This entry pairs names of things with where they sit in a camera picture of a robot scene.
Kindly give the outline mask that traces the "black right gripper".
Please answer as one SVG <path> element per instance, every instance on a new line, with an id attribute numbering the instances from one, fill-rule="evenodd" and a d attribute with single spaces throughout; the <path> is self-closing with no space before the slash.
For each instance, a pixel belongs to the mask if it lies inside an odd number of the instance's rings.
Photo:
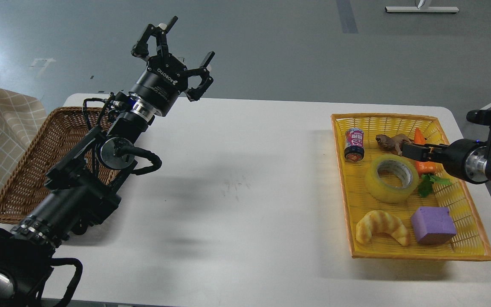
<path id="1" fill-rule="evenodd" d="M 438 161 L 446 173 L 460 180 L 473 184 L 487 182 L 485 142 L 472 139 L 460 139 L 450 145 L 406 142 L 401 151 L 403 157 L 415 161 Z"/>

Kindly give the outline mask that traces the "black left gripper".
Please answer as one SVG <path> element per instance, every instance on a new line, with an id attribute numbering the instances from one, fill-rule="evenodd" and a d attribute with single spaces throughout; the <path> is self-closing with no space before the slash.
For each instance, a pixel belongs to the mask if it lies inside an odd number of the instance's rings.
<path id="1" fill-rule="evenodd" d="M 130 94 L 134 94 L 154 107 L 155 114 L 166 116 L 172 108 L 179 94 L 184 91 L 189 101 L 198 101 L 213 83 L 208 66 L 216 53 L 208 52 L 198 68 L 187 70 L 185 64 L 169 52 L 166 35 L 179 18 L 177 16 L 167 24 L 158 26 L 148 24 L 139 40 L 131 49 L 131 55 L 144 60 L 146 68 L 135 84 Z M 150 56 L 148 41 L 151 37 L 156 39 L 156 55 Z M 200 77 L 197 87 L 186 89 L 186 78 Z"/>

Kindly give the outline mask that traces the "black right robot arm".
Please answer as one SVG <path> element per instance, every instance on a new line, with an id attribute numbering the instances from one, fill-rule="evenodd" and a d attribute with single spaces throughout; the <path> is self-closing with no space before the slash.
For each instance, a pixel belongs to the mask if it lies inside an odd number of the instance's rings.
<path id="1" fill-rule="evenodd" d="M 452 177 L 473 184 L 491 181 L 491 110 L 472 110 L 466 120 L 489 127 L 486 141 L 460 139 L 450 145 L 405 144 L 402 154 L 420 162 L 436 162 Z"/>

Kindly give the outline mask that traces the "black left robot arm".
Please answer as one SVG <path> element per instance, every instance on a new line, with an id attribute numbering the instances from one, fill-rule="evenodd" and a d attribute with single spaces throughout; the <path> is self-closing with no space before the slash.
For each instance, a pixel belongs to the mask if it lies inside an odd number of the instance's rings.
<path id="1" fill-rule="evenodd" d="M 57 266 L 75 272 L 58 307 L 66 307 L 80 282 L 83 264 L 53 255 L 70 232 L 83 235 L 102 224 L 119 206 L 117 194 L 129 175 L 160 169 L 161 159 L 135 146 L 156 116 L 166 116 L 181 93 L 198 101 L 212 85 L 209 52 L 199 68 L 189 69 L 169 51 L 167 34 L 178 20 L 149 24 L 131 49 L 146 68 L 131 91 L 111 93 L 90 120 L 86 98 L 81 113 L 86 135 L 47 172 L 49 194 L 10 230 L 0 228 L 0 307 L 40 307 L 46 282 Z"/>

